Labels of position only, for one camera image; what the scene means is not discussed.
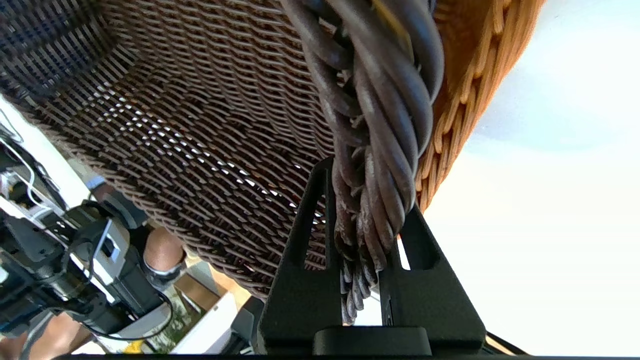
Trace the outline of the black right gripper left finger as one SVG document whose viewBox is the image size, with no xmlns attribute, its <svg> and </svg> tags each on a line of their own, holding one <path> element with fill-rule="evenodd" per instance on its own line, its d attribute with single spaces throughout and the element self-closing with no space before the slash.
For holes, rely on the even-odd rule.
<svg viewBox="0 0 640 360">
<path fill-rule="evenodd" d="M 259 351 L 310 351 L 315 334 L 342 324 L 341 256 L 334 242 L 333 159 L 313 167 L 257 326 Z M 325 198 L 323 270 L 306 269 L 318 201 Z"/>
</svg>

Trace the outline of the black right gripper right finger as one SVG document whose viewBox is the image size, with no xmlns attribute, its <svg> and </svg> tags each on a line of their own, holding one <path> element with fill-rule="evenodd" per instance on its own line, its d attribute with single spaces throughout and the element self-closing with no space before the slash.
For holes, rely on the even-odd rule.
<svg viewBox="0 0 640 360">
<path fill-rule="evenodd" d="M 393 351 L 478 351 L 486 328 L 418 207 L 379 273 L 382 330 Z"/>
</svg>

